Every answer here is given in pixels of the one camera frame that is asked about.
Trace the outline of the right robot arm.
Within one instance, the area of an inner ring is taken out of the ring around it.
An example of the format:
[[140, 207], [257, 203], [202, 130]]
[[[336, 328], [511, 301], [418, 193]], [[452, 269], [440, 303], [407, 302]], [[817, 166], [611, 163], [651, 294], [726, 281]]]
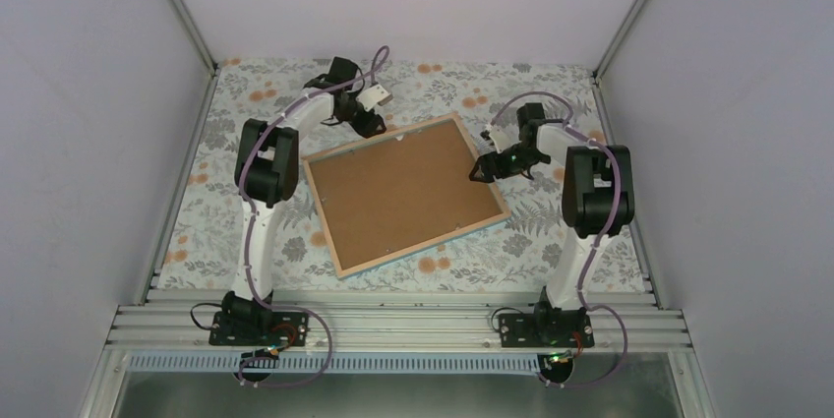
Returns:
[[566, 118], [546, 117], [540, 103], [524, 104], [516, 119], [515, 142], [492, 124], [484, 128], [480, 136], [492, 149], [478, 156], [469, 178], [480, 183], [530, 179], [533, 166], [551, 162], [564, 169], [561, 213], [568, 233], [557, 271], [530, 316], [535, 338], [556, 346], [570, 333], [585, 331], [589, 313], [616, 313], [588, 302], [587, 283], [599, 256], [635, 215], [630, 150], [584, 135]]

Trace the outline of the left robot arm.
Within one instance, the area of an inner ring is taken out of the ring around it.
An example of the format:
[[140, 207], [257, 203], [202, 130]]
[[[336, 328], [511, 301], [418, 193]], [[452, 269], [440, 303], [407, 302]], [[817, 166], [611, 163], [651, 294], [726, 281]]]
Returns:
[[271, 336], [274, 319], [267, 302], [273, 291], [272, 251], [278, 213], [298, 185], [300, 144], [317, 127], [341, 123], [362, 138], [384, 133], [386, 125], [376, 109], [389, 98], [372, 73], [335, 57], [328, 71], [308, 81], [274, 121], [251, 118], [244, 124], [234, 173], [244, 226], [235, 279], [221, 302], [220, 326], [233, 325], [251, 344]]

